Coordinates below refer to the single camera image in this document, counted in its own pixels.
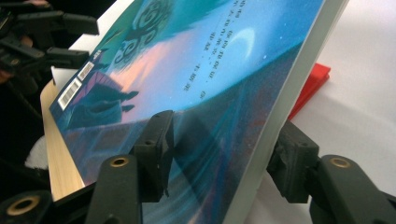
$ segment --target white surface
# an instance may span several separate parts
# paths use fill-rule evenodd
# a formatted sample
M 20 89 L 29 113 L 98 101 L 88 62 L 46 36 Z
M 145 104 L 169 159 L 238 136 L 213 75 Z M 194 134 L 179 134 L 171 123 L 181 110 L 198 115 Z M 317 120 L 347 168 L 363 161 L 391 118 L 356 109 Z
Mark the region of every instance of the white surface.
M 357 162 L 396 195 L 396 1 L 349 0 L 319 63 L 329 81 L 292 120 L 320 146 Z M 288 204 L 268 175 L 246 223 L 311 223 L 307 204 Z

